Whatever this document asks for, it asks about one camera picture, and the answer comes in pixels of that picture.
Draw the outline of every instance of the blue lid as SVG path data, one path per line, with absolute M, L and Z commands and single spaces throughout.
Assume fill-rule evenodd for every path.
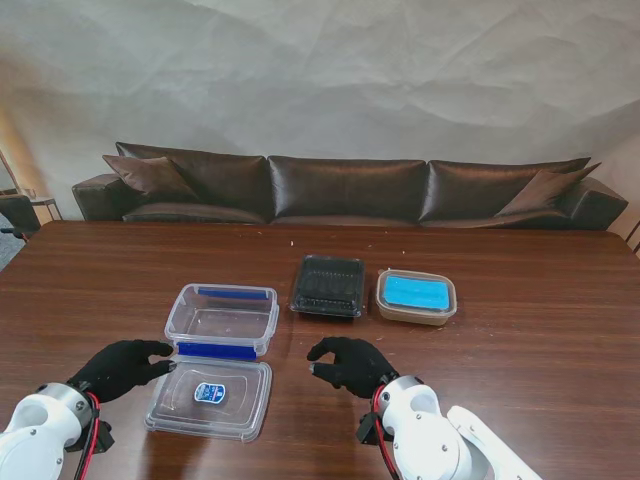
M 450 306 L 449 286 L 439 280 L 423 280 L 390 275 L 383 292 L 392 305 L 447 310 Z

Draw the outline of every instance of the white backdrop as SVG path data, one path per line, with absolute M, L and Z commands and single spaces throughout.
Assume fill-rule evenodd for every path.
M 109 171 L 116 140 L 490 163 L 592 154 L 640 202 L 639 125 L 638 0 L 0 2 L 0 148 L 70 218 L 71 186 Z

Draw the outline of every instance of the black plastic tray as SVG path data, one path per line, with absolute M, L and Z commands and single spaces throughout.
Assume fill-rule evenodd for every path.
M 300 265 L 291 310 L 359 317 L 362 315 L 363 296 L 362 260 L 307 255 Z

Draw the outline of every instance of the brown leather couch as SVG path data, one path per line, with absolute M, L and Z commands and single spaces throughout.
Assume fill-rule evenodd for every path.
M 586 178 L 554 208 L 496 216 L 540 170 L 433 160 L 331 160 L 223 155 L 117 143 L 120 155 L 167 157 L 200 203 L 141 204 L 116 174 L 73 187 L 86 220 L 605 230 L 627 201 Z

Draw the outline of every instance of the food container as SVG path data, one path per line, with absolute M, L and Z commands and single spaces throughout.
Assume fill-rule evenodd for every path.
M 385 270 L 378 277 L 376 303 L 389 320 L 444 325 L 456 313 L 456 289 L 446 277 Z
M 172 358 L 177 367 L 156 384 L 147 429 L 254 440 L 267 409 L 272 373 L 268 364 L 253 360 L 267 352 L 278 311 L 271 288 L 185 286 L 165 327 L 178 351 Z
M 296 279 L 294 312 L 359 317 L 364 296 L 364 262 L 353 258 L 307 255 Z

